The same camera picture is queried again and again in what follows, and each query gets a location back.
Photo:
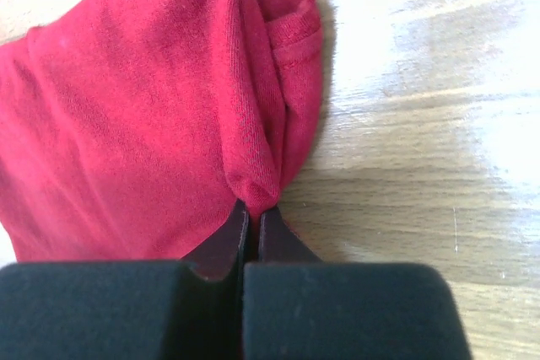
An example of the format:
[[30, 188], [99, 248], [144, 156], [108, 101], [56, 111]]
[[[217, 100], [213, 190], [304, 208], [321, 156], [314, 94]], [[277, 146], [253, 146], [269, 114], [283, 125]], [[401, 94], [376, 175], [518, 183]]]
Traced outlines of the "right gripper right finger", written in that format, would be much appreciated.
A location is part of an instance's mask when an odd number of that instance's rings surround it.
[[278, 209], [244, 269], [247, 359], [469, 359], [451, 289], [430, 266], [322, 261]]

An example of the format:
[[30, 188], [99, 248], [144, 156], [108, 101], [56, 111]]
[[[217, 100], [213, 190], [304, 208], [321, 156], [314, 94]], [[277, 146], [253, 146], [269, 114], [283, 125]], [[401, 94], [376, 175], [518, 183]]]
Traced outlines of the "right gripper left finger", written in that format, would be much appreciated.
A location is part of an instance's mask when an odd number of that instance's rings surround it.
[[4, 359], [236, 359], [249, 216], [237, 202], [181, 260], [1, 271]]

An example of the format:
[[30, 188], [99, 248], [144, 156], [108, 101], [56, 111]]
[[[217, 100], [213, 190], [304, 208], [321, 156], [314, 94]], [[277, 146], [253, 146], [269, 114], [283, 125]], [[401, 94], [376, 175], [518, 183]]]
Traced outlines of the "red t-shirt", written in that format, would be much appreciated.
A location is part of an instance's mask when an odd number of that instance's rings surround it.
[[83, 0], [1, 49], [16, 258], [179, 259], [275, 206], [315, 138], [316, 0]]

